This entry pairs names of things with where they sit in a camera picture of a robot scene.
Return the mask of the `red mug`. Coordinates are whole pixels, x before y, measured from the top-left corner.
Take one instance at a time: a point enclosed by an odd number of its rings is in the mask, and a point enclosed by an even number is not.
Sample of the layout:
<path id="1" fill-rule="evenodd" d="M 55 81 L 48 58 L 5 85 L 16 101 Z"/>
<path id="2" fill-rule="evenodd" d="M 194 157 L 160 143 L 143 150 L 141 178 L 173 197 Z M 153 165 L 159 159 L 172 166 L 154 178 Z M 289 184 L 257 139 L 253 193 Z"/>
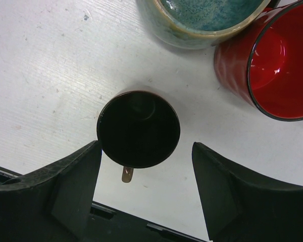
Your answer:
<path id="1" fill-rule="evenodd" d="M 264 115 L 303 120 L 303 1 L 266 8 L 219 44 L 214 70 L 224 87 Z"/>

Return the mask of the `teal green glazed mug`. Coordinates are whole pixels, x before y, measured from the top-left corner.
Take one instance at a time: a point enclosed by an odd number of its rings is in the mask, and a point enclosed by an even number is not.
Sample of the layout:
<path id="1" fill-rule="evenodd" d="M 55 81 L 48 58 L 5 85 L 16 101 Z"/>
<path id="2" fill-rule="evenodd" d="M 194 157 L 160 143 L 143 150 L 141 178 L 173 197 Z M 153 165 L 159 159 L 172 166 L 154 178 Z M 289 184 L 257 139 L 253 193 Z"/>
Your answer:
<path id="1" fill-rule="evenodd" d="M 137 0 L 147 29 L 161 41 L 182 49 L 204 49 L 248 27 L 268 0 Z"/>

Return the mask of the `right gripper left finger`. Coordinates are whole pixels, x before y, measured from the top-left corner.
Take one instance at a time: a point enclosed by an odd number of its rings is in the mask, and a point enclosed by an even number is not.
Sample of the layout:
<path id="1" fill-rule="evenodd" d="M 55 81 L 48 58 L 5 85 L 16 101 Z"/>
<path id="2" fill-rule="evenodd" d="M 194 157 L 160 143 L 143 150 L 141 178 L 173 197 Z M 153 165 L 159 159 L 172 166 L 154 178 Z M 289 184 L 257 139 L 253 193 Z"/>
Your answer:
<path id="1" fill-rule="evenodd" d="M 0 184 L 0 241 L 82 241 L 100 163 L 92 141 Z"/>

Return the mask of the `small brown black cup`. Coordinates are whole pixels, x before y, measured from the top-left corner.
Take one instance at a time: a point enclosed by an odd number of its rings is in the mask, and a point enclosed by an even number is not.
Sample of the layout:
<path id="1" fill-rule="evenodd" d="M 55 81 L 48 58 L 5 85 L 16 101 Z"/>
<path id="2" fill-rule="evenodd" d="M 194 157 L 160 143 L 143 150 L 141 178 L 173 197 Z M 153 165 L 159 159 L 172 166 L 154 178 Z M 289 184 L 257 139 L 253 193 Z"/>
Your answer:
<path id="1" fill-rule="evenodd" d="M 122 182 L 129 183 L 135 169 L 156 166 L 170 157 L 181 127 L 175 109 L 165 98 L 147 90 L 130 90 L 104 106 L 96 133 L 104 153 L 123 166 Z"/>

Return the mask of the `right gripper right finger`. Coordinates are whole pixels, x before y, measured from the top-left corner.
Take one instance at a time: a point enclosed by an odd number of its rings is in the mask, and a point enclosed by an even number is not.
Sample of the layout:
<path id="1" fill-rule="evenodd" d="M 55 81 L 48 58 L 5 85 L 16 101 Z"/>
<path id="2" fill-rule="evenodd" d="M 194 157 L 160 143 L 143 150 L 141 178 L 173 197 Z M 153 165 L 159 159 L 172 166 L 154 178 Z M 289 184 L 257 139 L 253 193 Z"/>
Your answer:
<path id="1" fill-rule="evenodd" d="M 192 164 L 211 241 L 303 241 L 303 186 L 262 175 L 200 142 Z"/>

